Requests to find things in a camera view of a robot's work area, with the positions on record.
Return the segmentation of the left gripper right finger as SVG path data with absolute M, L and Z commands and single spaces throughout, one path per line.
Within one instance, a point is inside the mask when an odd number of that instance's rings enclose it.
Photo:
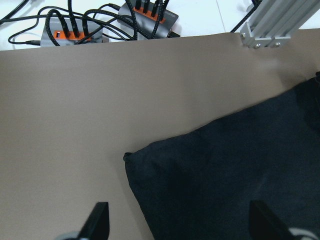
M 249 234 L 252 240 L 294 240 L 287 225 L 262 200 L 249 203 Z

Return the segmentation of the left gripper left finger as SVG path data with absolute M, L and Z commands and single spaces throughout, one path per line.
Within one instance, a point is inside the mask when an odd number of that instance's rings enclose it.
M 110 235 L 109 203 L 97 202 L 77 235 L 77 240 L 107 240 Z

